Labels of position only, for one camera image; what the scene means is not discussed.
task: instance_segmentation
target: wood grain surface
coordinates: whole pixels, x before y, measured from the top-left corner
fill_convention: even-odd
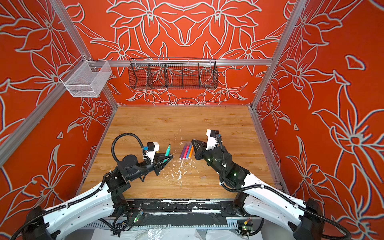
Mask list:
[[[224,190],[218,174],[204,160],[179,160],[186,142],[192,139],[207,141],[207,129],[219,130],[223,145],[233,161],[248,169],[261,180],[273,185],[262,148],[246,106],[213,107],[130,107],[118,108],[108,133],[100,147],[81,192],[92,188],[103,175],[116,167],[111,155],[111,144],[116,136],[131,132],[139,136],[143,145],[158,142],[160,152],[171,143],[173,160],[160,172],[150,173],[145,182],[136,179],[124,196],[126,198],[194,198],[232,199],[236,193]],[[131,136],[122,137],[115,145],[119,160],[128,154],[142,161],[139,143]]]

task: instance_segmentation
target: orange wall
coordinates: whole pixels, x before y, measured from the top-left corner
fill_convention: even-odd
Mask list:
[[[292,0],[63,0],[96,60],[137,57],[270,58]],[[114,68],[109,88],[121,105],[248,104],[266,66],[219,68],[214,90],[133,90],[127,68]]]
[[[0,144],[79,57],[59,21],[49,1],[0,4]],[[9,239],[32,208],[75,196],[111,114],[103,93],[64,93],[0,168],[0,239]]]
[[[383,22],[380,1],[309,1],[257,107],[290,193],[353,239],[384,237]]]
[[[2,144],[80,54],[46,1],[2,1],[0,43]]]

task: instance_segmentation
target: black wire basket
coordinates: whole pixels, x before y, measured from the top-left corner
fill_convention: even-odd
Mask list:
[[[218,85],[215,59],[132,58],[130,62],[129,86],[133,89],[215,89]]]

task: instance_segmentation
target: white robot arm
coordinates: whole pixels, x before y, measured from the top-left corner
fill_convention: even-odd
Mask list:
[[[239,215],[257,215],[292,232],[296,239],[320,240],[350,239],[350,232],[340,224],[324,217],[317,202],[294,198],[266,184],[247,169],[232,161],[232,155],[222,144],[219,131],[207,130],[207,142],[192,140],[197,160],[204,159],[219,174],[219,184],[230,192],[237,192],[232,207]],[[323,235],[325,222],[342,232],[344,236]]]
[[[127,155],[122,161],[117,159],[114,145],[123,136],[133,136],[139,141],[144,162],[139,163],[135,155]],[[129,182],[137,178],[143,182],[144,177],[152,171],[159,175],[172,160],[172,155],[156,153],[158,150],[157,142],[149,142],[144,147],[135,134],[119,135],[112,143],[112,156],[117,162],[117,167],[106,173],[102,182],[62,204],[44,210],[41,207],[34,208],[28,213],[25,224],[13,234],[11,240],[16,239],[20,233],[24,240],[60,240],[93,221],[101,220],[105,223],[103,217],[111,215],[119,217],[126,213],[128,204],[122,193],[131,187]],[[142,210],[137,212],[133,223],[142,215]]]

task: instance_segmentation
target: wire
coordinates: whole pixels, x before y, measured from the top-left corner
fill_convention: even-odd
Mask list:
[[[219,134],[216,135],[216,138],[218,140],[218,144],[220,146],[220,150],[222,152],[222,164],[223,165],[226,165],[226,161],[224,159],[224,150],[223,150],[223,147],[222,147],[222,143],[221,143],[221,136]],[[250,189],[253,189],[253,188],[263,188],[263,189],[267,189],[275,194],[277,194],[279,197],[281,197],[282,199],[286,200],[287,202],[289,202],[290,204],[292,204],[293,206],[296,206],[297,205],[297,208],[299,208],[300,210],[318,218],[318,219],[321,219],[329,224],[332,224],[334,225],[335,227],[337,227],[338,229],[340,229],[342,232],[344,232],[344,236],[342,237],[338,237],[338,236],[330,236],[330,235],[325,235],[323,234],[322,237],[325,238],[325,239],[330,239],[330,240],[349,240],[352,238],[352,235],[351,233],[348,231],[348,229],[346,229],[345,227],[343,227],[342,225],[340,225],[339,223],[335,222],[335,221],[332,221],[331,219],[329,218],[326,218],[324,216],[321,216],[317,213],[314,213],[308,209],[306,209],[305,207],[303,206],[300,206],[298,205],[296,202],[292,201],[291,199],[287,198],[285,195],[283,195],[280,191],[276,190],[275,188],[272,188],[272,187],[269,187],[269,186],[262,186],[261,184],[255,184],[255,185],[250,185],[250,186],[246,186],[246,187],[242,187],[242,188],[238,188],[238,189],[231,189],[229,187],[227,187],[225,185],[225,182],[223,180],[223,174],[224,174],[224,171],[225,171],[225,168],[222,167],[221,168],[221,171],[220,171],[220,174],[219,174],[219,178],[220,178],[220,182],[222,183],[221,186],[223,186],[223,188],[229,192],[242,192],[242,191],[246,191],[246,190],[250,190]]]
[[[116,222],[117,222],[117,220],[118,220],[121,216],[123,216],[124,214],[127,215],[127,220],[126,220],[127,223],[126,223],[122,228],[117,228],[117,227],[116,227]],[[128,228],[128,230],[125,230],[125,229],[128,227],[129,219],[131,219],[132,214],[133,214],[133,210],[132,210],[132,212],[131,212],[131,216],[128,218],[128,212],[123,212],[122,214],[120,214],[118,217],[115,218],[115,220],[113,221],[113,224],[110,224],[109,222],[107,222],[107,221],[106,221],[105,219],[103,219],[103,218],[100,218],[99,221],[101,221],[102,223],[104,223],[105,225],[107,225],[107,226],[113,231],[113,233],[114,233],[115,235],[118,235],[118,234],[120,234],[121,232],[127,232],[127,231],[129,231],[129,230],[135,225],[136,222],[133,221],[132,225]]]
[[[106,174],[104,174],[103,176],[103,180],[101,181],[101,184],[100,186],[95,190],[93,191],[91,194],[85,196],[85,197],[82,197],[80,199],[77,199],[73,202],[69,202],[68,204],[65,204],[65,205],[60,205],[60,206],[57,206],[53,209],[50,209],[50,210],[44,210],[43,213],[39,214],[38,216],[34,217],[33,219],[29,220],[28,222],[24,223],[24,225],[22,225],[17,231],[14,232],[14,234],[12,235],[11,239],[10,240],[15,240],[17,238],[17,236],[24,230],[24,228],[26,228],[27,226],[29,226],[31,223],[35,222],[37,219],[39,219],[40,217],[43,217],[47,214],[50,214],[50,213],[53,213],[55,211],[58,211],[58,210],[61,210],[61,209],[64,209],[64,208],[67,208],[67,207],[70,207],[72,205],[75,205],[75,204],[78,204],[79,202],[82,202],[90,197],[92,197],[93,195],[95,195],[96,193],[98,193],[100,191],[100,188],[103,188],[103,185],[105,183],[105,178],[110,175],[111,173],[110,172],[107,172]]]
[[[147,156],[147,154],[146,154],[146,152],[145,152],[145,150],[144,150],[143,143],[141,142],[140,138],[139,138],[138,136],[136,136],[135,134],[130,133],[130,132],[122,133],[122,134],[120,134],[119,136],[117,136],[117,137],[113,140],[113,142],[112,142],[112,146],[111,146],[111,152],[112,152],[112,157],[113,157],[113,159],[114,159],[117,163],[120,162],[119,159],[116,157],[116,154],[115,154],[115,144],[116,144],[116,142],[119,140],[119,138],[124,137],[124,136],[132,136],[132,137],[136,138],[136,140],[139,142],[140,147],[141,147],[141,149],[142,149],[143,156],[144,156],[144,160],[145,160],[146,164],[151,164],[151,159]]]
[[[260,222],[259,227],[254,232],[249,233],[249,235],[253,236],[253,235],[256,235],[258,232],[260,232],[260,230],[263,227],[263,224],[264,224],[264,219],[262,218],[262,221]],[[240,230],[240,234],[243,235],[243,236],[248,236],[248,232],[245,232],[245,231],[242,231],[242,230]]]

